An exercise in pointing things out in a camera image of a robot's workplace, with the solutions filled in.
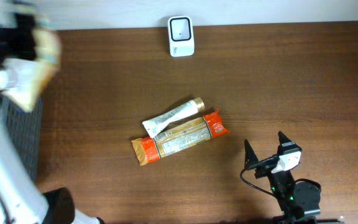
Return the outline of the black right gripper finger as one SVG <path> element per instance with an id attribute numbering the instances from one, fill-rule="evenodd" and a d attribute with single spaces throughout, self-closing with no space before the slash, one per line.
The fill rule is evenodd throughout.
<path id="1" fill-rule="evenodd" d="M 245 148 L 244 169 L 252 170 L 254 169 L 255 165 L 259 162 L 259 160 L 255 155 L 255 152 L 247 139 L 244 140 L 244 148 Z"/>
<path id="2" fill-rule="evenodd" d="M 286 137 L 283 132 L 278 132 L 278 138 L 280 143 L 277 149 L 278 155 L 283 156 L 285 154 L 296 152 L 296 143 Z"/>

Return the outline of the cream snack bag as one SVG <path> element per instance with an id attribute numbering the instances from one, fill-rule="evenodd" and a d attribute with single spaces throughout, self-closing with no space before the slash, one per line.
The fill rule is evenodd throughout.
<path id="1" fill-rule="evenodd" d="M 34 110 L 44 88 L 58 72 L 62 52 L 54 30 L 36 26 L 32 34 L 35 60 L 6 57 L 0 63 L 0 93 L 26 113 Z"/>

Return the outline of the white tube gold cap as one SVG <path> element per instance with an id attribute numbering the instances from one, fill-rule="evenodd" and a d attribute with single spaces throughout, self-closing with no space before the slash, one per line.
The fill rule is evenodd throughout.
<path id="1" fill-rule="evenodd" d="M 201 98 L 195 98 L 164 114 L 143 121 L 142 125 L 149 136 L 154 138 L 159 133 L 161 133 L 170 123 L 190 117 L 200 111 L 203 111 L 204 109 L 205 105 L 203 100 Z"/>

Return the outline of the orange spaghetti packet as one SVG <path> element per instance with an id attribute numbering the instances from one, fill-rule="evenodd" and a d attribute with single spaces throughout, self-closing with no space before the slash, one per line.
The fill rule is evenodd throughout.
<path id="1" fill-rule="evenodd" d="M 216 110 L 161 132 L 156 137 L 132 140 L 139 164 L 144 166 L 174 153 L 229 133 Z"/>

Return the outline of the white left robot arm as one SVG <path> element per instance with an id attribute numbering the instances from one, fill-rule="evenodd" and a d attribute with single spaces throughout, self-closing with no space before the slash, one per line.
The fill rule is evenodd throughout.
<path id="1" fill-rule="evenodd" d="M 9 135 L 1 97 L 33 112 L 61 54 L 56 33 L 39 15 L 15 12 L 14 18 L 15 27 L 0 26 L 0 223 L 100 223 L 75 208 L 68 189 L 40 192 Z"/>

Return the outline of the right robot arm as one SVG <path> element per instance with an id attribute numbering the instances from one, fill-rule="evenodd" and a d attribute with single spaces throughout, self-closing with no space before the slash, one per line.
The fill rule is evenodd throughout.
<path id="1" fill-rule="evenodd" d="M 241 180 L 250 187 L 276 199 L 281 215 L 272 218 L 273 223 L 317 223 L 321 213 L 321 185 L 310 179 L 295 180 L 291 174 L 300 163 L 302 148 L 278 132 L 277 153 L 259 160 L 248 140 L 244 141 L 245 159 Z M 255 178 L 268 178 L 270 191 L 264 190 L 243 177 L 244 172 L 253 170 Z"/>

